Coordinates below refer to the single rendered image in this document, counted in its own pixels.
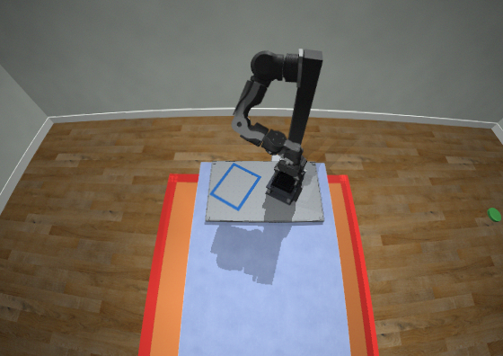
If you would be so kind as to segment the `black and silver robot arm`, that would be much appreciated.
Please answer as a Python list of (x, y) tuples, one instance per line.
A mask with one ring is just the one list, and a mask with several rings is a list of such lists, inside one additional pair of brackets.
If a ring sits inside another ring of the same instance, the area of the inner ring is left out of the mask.
[(287, 165), (295, 165), (304, 152), (301, 145), (293, 143), (280, 131), (273, 129), (269, 131), (268, 128), (258, 122), (251, 127), (252, 123), (248, 118), (250, 109), (262, 102), (273, 80), (282, 81), (283, 77), (286, 77), (286, 82), (296, 83), (296, 87), (300, 87), (303, 50), (299, 49), (299, 54), (287, 54), (287, 58), (284, 58), (284, 60), (283, 57), (283, 54), (274, 54), (265, 50), (257, 53), (252, 58), (251, 71), (253, 72), (253, 76), (251, 76), (251, 81), (247, 80), (240, 100), (234, 110), (232, 128), (235, 132), (241, 134), (241, 138), (257, 147), (263, 141), (261, 147), (267, 153), (273, 156), (278, 154), (284, 158)]

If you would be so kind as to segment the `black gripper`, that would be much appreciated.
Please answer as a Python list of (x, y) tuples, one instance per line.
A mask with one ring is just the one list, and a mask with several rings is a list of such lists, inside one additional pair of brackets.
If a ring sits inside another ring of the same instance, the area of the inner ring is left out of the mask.
[(296, 180), (296, 182), (294, 184), (294, 186), (296, 187), (301, 182), (301, 180), (304, 176), (304, 173), (301, 173), (300, 171), (304, 169), (306, 163), (307, 163), (307, 161), (306, 161), (306, 158), (304, 158), (304, 156), (301, 156), (299, 161), (295, 165), (291, 165), (291, 164), (287, 165), (284, 158), (280, 157), (279, 161), (276, 163), (276, 165), (274, 167), (274, 170), (275, 170), (274, 177), (276, 177), (280, 171), (283, 173), (289, 174), (289, 175), (293, 176), (293, 178)]

